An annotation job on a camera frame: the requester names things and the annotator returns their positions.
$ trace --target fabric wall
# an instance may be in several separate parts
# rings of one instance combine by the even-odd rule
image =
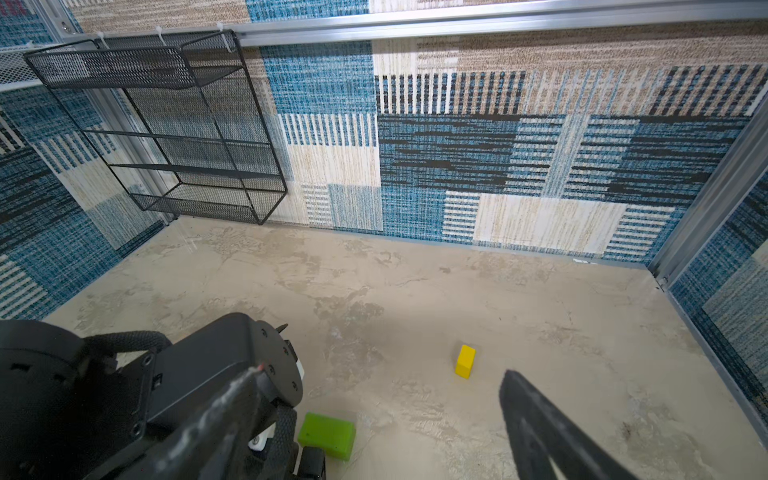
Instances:
[[[768,425],[768,173],[670,292]]]
[[[0,0],[0,41],[51,39],[25,4]],[[84,94],[60,98],[83,127],[104,129]],[[124,163],[116,144],[96,148]],[[122,180],[144,191],[138,177]],[[43,319],[163,226],[136,207],[45,88],[0,93],[0,319]]]
[[[68,5],[87,31],[438,6]],[[767,27],[249,48],[289,185],[270,219],[648,264],[765,95]]]

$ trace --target green block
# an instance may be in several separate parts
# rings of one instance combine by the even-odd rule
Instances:
[[[299,431],[299,443],[303,447],[323,449],[326,455],[346,462],[352,455],[352,446],[355,445],[355,425],[308,412]]]

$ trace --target mesh shelf tier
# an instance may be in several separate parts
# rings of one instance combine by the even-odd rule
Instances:
[[[261,225],[285,197],[285,193],[178,184],[163,196],[131,196],[142,210]]]
[[[286,196],[232,31],[83,40],[24,57],[124,188],[122,179],[157,172],[150,174],[156,194],[126,188],[142,210],[261,225]],[[78,123],[81,115],[68,110],[76,105],[62,98],[88,88],[120,88],[134,120],[119,128],[132,131]],[[122,141],[137,154],[108,148]]]

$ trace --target black metal rack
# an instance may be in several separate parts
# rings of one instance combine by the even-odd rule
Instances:
[[[30,68],[93,152],[142,210],[263,224],[286,196],[285,177],[231,30],[82,40],[25,54]],[[57,91],[122,90],[141,125],[83,125]],[[98,147],[113,136],[151,140],[163,163],[110,163]],[[161,195],[130,191],[118,172],[156,170],[174,183]]]

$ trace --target concrete floor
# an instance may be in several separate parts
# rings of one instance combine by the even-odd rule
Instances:
[[[768,455],[645,270],[183,217],[48,317],[174,342],[241,311],[284,332],[307,411],[357,424],[329,477],[516,478],[517,369],[639,478],[765,478]],[[478,350],[469,380],[453,373]]]

